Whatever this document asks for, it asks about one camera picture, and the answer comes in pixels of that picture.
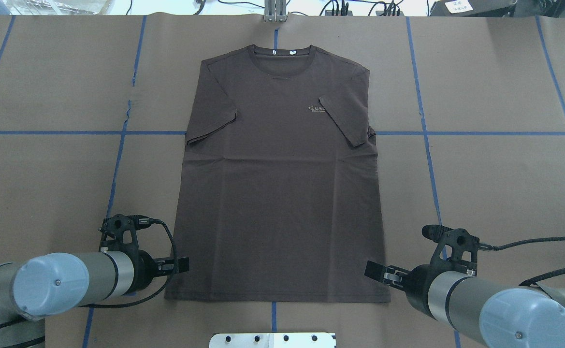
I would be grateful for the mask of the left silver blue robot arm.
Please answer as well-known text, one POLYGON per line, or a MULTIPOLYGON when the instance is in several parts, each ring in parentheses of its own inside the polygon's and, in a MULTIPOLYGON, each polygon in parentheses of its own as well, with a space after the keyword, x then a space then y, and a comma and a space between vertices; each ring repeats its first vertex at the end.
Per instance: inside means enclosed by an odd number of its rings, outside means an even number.
POLYGON ((43 348, 45 319, 141 291, 156 277, 189 271, 189 259, 136 260, 120 251, 51 253, 0 264, 0 348, 43 348))

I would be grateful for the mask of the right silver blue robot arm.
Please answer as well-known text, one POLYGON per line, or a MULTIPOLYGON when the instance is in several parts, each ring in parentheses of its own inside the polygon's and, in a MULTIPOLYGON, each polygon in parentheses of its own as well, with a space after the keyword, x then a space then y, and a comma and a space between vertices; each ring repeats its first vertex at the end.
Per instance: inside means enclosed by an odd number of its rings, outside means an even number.
POLYGON ((428 264, 408 271, 368 261, 364 274, 488 348, 565 348, 565 287, 507 287, 428 264))

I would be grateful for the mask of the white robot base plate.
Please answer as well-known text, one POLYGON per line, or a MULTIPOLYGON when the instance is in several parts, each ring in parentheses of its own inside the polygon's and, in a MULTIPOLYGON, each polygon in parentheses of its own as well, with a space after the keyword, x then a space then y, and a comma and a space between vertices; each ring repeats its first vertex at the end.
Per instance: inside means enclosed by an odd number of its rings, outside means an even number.
POLYGON ((335 348, 335 333, 224 333, 215 334, 210 348, 335 348))

